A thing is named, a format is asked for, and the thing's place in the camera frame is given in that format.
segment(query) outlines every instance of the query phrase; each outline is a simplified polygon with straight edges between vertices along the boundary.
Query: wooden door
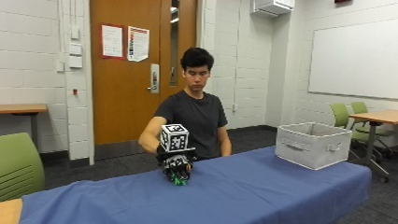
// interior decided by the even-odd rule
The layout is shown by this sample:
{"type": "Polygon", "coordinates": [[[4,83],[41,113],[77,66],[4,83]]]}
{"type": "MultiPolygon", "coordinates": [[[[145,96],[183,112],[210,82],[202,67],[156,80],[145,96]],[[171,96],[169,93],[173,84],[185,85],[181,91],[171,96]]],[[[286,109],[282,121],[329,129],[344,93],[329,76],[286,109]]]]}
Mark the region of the wooden door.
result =
{"type": "MultiPolygon", "coordinates": [[[[181,1],[180,49],[196,46],[197,0],[181,1]]],[[[168,85],[172,0],[91,0],[95,144],[139,139],[165,97],[184,88],[168,85]],[[141,62],[101,58],[101,23],[149,30],[149,57],[141,62]],[[161,92],[151,93],[151,64],[161,66],[161,92]]]]}

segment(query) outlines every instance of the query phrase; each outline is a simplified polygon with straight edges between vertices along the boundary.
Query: black hair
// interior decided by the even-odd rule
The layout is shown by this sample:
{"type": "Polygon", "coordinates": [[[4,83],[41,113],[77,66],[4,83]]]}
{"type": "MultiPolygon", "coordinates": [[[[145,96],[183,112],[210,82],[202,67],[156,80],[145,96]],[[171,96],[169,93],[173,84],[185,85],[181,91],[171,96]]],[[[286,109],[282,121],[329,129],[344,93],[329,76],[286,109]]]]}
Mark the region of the black hair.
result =
{"type": "Polygon", "coordinates": [[[180,63],[184,71],[186,67],[202,67],[204,65],[208,65],[208,69],[212,71],[214,58],[208,50],[190,48],[184,52],[180,63]]]}

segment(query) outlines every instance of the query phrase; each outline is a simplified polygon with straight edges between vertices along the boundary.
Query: basket handle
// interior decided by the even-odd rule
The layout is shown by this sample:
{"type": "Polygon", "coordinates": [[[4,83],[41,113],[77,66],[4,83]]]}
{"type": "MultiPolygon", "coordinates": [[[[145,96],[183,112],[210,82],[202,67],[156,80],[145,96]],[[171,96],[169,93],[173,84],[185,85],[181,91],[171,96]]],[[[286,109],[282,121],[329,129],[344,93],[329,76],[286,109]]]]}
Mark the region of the basket handle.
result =
{"type": "Polygon", "coordinates": [[[338,143],[337,145],[328,145],[326,147],[326,151],[337,151],[341,148],[341,143],[338,143]]]}
{"type": "Polygon", "coordinates": [[[285,145],[288,145],[288,146],[296,147],[296,148],[298,148],[301,150],[309,151],[308,148],[306,148],[306,146],[308,146],[306,144],[302,144],[302,143],[298,143],[296,141],[292,141],[288,138],[282,138],[281,139],[281,143],[285,144],[285,145]]]}

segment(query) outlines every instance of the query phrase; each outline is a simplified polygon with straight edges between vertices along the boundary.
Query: door handle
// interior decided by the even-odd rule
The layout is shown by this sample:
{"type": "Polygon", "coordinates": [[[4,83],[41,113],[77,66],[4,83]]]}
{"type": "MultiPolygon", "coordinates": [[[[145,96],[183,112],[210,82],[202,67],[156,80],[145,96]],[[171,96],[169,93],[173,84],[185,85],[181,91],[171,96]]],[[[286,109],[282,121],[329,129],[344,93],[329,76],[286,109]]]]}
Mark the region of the door handle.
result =
{"type": "Polygon", "coordinates": [[[161,74],[160,74],[160,65],[156,63],[151,63],[151,87],[147,89],[151,90],[151,93],[160,93],[160,82],[161,82],[161,74]]]}

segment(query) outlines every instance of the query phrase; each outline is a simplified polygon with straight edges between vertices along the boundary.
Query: poster on door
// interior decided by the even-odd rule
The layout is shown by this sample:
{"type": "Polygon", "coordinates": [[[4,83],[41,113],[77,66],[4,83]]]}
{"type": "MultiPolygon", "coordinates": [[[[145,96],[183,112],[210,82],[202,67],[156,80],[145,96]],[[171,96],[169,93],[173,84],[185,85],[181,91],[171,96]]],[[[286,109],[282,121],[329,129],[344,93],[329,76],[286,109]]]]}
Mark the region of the poster on door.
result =
{"type": "Polygon", "coordinates": [[[101,24],[101,57],[124,59],[124,27],[115,24],[101,24]]]}
{"type": "Polygon", "coordinates": [[[128,26],[127,60],[140,62],[149,54],[149,30],[128,26]]]}

